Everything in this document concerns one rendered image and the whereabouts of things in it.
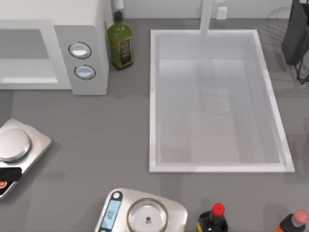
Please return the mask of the white sink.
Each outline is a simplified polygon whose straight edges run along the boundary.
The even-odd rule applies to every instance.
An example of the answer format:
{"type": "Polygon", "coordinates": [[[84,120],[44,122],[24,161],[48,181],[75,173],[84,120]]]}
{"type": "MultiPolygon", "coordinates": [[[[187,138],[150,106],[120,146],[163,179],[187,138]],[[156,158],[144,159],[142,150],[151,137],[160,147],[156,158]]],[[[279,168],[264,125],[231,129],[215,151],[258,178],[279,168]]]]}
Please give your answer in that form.
{"type": "Polygon", "coordinates": [[[152,173],[293,173],[258,32],[151,30],[152,173]]]}

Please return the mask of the round microwave knob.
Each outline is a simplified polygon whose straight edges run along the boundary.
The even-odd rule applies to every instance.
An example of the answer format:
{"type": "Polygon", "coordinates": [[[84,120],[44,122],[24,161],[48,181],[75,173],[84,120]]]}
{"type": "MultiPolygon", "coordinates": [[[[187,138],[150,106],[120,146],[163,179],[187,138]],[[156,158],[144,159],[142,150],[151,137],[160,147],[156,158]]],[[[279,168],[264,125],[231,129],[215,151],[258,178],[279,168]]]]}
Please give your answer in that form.
{"type": "Polygon", "coordinates": [[[81,65],[74,68],[74,74],[83,80],[90,80],[96,76],[96,71],[89,65],[81,65]]]}
{"type": "Polygon", "coordinates": [[[83,42],[77,42],[69,45],[69,53],[77,59],[86,59],[91,56],[92,50],[89,45],[83,42]]]}

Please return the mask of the black bottle with pink cap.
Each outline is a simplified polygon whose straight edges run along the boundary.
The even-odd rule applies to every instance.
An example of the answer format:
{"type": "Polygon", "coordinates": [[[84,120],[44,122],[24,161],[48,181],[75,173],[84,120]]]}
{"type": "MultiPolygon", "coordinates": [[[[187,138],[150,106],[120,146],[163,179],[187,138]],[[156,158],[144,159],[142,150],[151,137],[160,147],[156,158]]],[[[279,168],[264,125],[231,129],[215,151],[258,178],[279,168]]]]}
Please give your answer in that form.
{"type": "Polygon", "coordinates": [[[309,222],[309,212],[305,209],[297,209],[287,215],[273,232],[304,232],[309,222]]]}

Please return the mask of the white wall socket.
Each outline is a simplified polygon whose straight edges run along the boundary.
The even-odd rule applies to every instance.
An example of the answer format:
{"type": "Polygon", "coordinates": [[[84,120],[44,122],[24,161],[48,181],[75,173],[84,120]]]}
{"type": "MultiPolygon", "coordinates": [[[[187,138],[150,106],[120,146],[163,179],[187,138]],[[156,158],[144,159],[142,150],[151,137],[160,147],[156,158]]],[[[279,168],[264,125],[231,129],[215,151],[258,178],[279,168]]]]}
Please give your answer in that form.
{"type": "Polygon", "coordinates": [[[225,20],[225,19],[227,19],[227,14],[228,14],[228,7],[220,6],[217,9],[216,19],[217,20],[225,20]]]}

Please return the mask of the tall white tap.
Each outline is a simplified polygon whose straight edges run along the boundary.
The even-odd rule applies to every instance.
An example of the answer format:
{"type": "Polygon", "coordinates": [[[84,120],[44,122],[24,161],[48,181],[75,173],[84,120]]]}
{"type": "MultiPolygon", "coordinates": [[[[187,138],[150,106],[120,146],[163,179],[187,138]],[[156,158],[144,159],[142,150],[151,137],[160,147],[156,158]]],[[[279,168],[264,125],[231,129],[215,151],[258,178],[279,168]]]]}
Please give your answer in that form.
{"type": "Polygon", "coordinates": [[[211,12],[214,0],[201,0],[201,18],[199,32],[202,36],[206,36],[209,30],[211,12]]]}

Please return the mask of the green bottle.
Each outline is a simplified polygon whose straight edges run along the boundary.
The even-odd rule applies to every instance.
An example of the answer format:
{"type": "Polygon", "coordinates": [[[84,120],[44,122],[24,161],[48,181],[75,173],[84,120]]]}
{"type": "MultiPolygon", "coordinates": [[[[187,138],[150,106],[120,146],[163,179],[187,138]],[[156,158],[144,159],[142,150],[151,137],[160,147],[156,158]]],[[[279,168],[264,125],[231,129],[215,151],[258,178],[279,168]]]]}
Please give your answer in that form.
{"type": "Polygon", "coordinates": [[[121,11],[113,13],[113,24],[107,31],[111,63],[117,70],[133,64],[133,32],[123,21],[121,11]]]}

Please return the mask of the pale microwave oven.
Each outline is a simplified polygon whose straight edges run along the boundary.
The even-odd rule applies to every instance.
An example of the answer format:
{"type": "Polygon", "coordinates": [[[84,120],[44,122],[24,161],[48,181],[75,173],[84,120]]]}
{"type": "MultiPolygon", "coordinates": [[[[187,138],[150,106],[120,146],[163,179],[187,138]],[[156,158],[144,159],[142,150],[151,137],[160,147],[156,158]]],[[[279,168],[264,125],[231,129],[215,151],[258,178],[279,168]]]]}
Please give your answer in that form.
{"type": "Polygon", "coordinates": [[[0,89],[105,95],[111,24],[111,0],[0,0],[0,89]],[[69,53],[77,42],[91,47],[90,57],[69,53]],[[94,68],[96,76],[78,78],[74,68],[81,65],[94,68]]]}

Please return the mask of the square silver kitchen scale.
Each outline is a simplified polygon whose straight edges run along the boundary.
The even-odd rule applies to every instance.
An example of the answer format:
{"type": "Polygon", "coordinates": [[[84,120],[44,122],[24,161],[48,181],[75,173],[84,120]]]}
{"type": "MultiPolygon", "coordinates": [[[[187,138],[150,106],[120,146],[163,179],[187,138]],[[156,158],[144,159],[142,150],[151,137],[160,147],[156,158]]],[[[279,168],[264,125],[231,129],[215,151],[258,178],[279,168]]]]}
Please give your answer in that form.
{"type": "Polygon", "coordinates": [[[6,197],[52,144],[52,139],[16,119],[0,127],[0,199],[6,197]]]}

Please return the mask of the black bottle with red cap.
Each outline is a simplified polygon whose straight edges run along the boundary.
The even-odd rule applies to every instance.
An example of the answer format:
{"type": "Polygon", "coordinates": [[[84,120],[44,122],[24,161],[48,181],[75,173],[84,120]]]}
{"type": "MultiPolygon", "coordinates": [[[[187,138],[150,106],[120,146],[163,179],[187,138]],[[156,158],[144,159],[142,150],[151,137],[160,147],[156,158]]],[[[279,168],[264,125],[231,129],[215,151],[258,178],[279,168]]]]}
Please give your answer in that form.
{"type": "Polygon", "coordinates": [[[224,204],[215,203],[210,211],[199,215],[196,232],[228,232],[224,213],[224,204]]]}

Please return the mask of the rounded silver kitchen scale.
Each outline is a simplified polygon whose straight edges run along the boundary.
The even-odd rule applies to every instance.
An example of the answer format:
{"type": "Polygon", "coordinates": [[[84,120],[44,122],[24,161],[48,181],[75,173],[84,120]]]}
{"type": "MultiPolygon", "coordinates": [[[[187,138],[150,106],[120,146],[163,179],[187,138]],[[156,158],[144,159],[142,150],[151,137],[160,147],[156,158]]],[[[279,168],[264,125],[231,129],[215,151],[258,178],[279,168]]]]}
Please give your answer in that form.
{"type": "Polygon", "coordinates": [[[180,203],[126,188],[109,192],[94,232],[185,232],[188,213],[180,203]]]}

